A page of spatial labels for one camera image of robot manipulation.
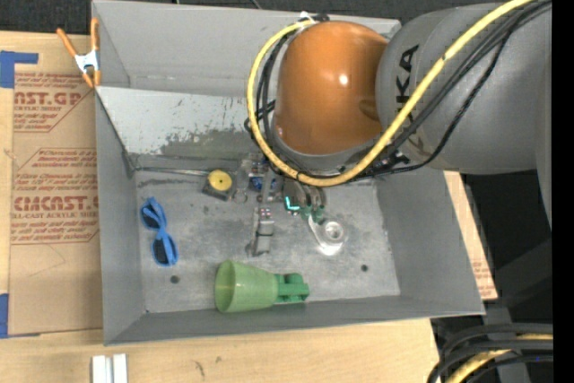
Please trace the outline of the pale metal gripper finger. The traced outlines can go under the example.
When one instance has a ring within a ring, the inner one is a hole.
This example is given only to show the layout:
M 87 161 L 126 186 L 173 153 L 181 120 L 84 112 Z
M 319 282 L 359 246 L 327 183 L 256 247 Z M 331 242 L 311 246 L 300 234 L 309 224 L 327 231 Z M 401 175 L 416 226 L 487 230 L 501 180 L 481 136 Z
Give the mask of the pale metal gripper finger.
M 252 238 L 248 244 L 248 254 L 258 257 L 270 252 L 274 235 L 274 218 L 271 209 L 258 207 L 254 210 Z
M 240 164 L 240 194 L 247 201 L 254 193 L 260 194 L 269 163 L 263 159 L 244 159 Z

